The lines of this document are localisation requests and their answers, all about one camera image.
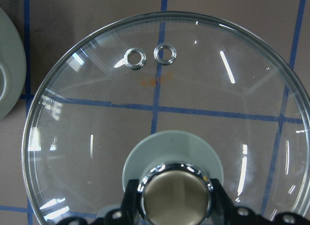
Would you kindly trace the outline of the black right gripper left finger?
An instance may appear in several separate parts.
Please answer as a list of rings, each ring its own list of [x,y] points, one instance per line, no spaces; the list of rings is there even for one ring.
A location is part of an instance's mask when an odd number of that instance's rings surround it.
[[[121,204],[121,224],[137,225],[140,220],[140,197],[138,179],[130,179],[126,185]]]

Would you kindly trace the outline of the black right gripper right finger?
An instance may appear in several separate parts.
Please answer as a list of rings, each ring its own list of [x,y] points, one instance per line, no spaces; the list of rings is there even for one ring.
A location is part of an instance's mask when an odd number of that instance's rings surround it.
[[[218,179],[211,178],[210,181],[213,187],[211,192],[211,220],[214,225],[230,225],[233,203]]]

